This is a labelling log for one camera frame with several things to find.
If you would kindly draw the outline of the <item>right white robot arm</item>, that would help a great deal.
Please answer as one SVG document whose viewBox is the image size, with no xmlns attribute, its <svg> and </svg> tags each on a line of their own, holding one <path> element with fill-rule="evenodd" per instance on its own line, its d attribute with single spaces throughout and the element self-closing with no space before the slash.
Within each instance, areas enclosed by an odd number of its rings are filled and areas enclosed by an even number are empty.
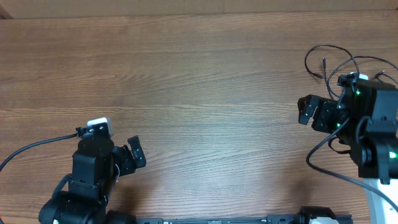
<svg viewBox="0 0 398 224">
<path fill-rule="evenodd" d="M 371 223 L 397 223 L 397 88 L 394 85 L 340 77 L 337 100 L 316 95 L 300 98 L 298 121 L 327 137 L 307 155 L 312 169 L 345 180 L 366 191 Z M 311 156 L 338 139 L 358 167 L 359 179 L 312 164 Z"/>
</svg>

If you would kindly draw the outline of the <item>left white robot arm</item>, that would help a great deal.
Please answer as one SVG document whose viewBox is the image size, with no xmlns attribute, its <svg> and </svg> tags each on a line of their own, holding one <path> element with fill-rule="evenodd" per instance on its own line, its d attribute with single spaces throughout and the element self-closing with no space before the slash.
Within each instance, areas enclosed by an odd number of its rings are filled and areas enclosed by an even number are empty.
<svg viewBox="0 0 398 224">
<path fill-rule="evenodd" d="M 110 138 L 83 138 L 73 154 L 72 173 L 58 183 L 50 200 L 41 208 L 44 224 L 135 223 L 136 218 L 106 207 L 121 176 L 146 166 L 138 136 L 128 145 L 115 146 Z"/>
</svg>

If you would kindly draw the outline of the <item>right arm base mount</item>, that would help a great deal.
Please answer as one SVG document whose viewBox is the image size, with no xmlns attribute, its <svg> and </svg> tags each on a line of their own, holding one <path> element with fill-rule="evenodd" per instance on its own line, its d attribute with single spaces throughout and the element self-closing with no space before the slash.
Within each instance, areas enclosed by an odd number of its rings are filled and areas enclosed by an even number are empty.
<svg viewBox="0 0 398 224">
<path fill-rule="evenodd" d="M 339 224 L 328 207 L 302 207 L 298 213 L 299 224 Z"/>
</svg>

